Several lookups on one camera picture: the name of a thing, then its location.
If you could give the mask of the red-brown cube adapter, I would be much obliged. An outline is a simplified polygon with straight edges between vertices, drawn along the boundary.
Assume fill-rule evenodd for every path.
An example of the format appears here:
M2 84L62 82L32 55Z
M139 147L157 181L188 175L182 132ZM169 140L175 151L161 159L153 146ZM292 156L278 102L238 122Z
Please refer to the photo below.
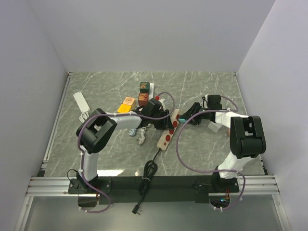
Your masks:
M138 95L138 105L145 106L149 101L149 94L145 92L141 92Z

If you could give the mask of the white cube adapter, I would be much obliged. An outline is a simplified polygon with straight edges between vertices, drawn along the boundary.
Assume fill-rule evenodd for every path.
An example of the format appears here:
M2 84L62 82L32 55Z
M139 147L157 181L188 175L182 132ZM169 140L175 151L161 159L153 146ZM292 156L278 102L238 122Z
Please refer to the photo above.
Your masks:
M217 133L221 127L222 127L221 124L214 123L212 121L210 121L210 123L208 124L208 128L211 129L215 133Z

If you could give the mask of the beige power strip red sockets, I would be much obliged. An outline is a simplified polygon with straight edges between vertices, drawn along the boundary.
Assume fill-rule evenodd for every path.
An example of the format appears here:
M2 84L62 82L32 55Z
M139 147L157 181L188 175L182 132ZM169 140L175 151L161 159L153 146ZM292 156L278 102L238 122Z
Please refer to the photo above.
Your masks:
M165 151L175 133L175 130L177 129L179 125L179 117L180 117L180 109L175 109L172 116L171 116L171 122L173 125L173 130L165 130L158 143L157 143L157 148L161 149L162 151Z

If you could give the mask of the small white power strip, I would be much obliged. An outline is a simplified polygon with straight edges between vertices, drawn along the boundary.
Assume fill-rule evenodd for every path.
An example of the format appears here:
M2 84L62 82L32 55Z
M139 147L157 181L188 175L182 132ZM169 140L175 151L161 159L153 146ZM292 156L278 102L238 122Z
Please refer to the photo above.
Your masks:
M79 116L80 122L85 122L89 115L90 115L90 107L87 104L82 92L76 92L73 94L73 97L79 107L79 110L81 111L81 115Z

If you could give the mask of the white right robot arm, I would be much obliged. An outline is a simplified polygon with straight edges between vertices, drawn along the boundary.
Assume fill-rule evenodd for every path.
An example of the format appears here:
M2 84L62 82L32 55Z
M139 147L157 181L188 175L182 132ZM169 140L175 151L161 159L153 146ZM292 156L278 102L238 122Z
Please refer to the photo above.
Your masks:
M211 186L222 192L235 184L243 167L266 150L266 140L261 118L238 114L238 107L228 97L206 95L203 102L193 106L179 117L179 122L199 125L209 120L230 130L230 152L212 171Z

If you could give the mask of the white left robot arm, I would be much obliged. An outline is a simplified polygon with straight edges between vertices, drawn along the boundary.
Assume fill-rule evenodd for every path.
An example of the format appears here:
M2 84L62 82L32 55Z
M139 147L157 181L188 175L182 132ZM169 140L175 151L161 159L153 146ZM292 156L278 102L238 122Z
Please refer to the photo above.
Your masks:
M97 163L99 152L105 148L116 130L154 125L157 130L173 130L170 111L164 109L161 102L150 99L144 106L127 113L106 113L96 109L77 129L77 147L81 162L77 172L79 188L84 193L93 192L97 186Z

